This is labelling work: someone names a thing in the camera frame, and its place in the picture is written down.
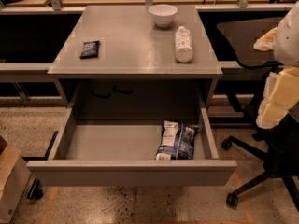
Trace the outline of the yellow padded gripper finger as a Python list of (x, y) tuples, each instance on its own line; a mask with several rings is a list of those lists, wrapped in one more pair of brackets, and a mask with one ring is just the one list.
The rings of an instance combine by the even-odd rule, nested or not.
[(272, 129), (299, 102), (299, 68), (287, 67), (278, 74), (271, 72), (266, 79), (263, 99), (258, 109), (256, 124)]

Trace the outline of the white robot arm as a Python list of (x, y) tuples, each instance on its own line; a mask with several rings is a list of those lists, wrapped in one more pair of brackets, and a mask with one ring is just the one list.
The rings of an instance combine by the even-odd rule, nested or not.
[(284, 65), (278, 74), (269, 74), (256, 118), (260, 128), (272, 129), (299, 102), (299, 2), (253, 47), (273, 50), (275, 60)]

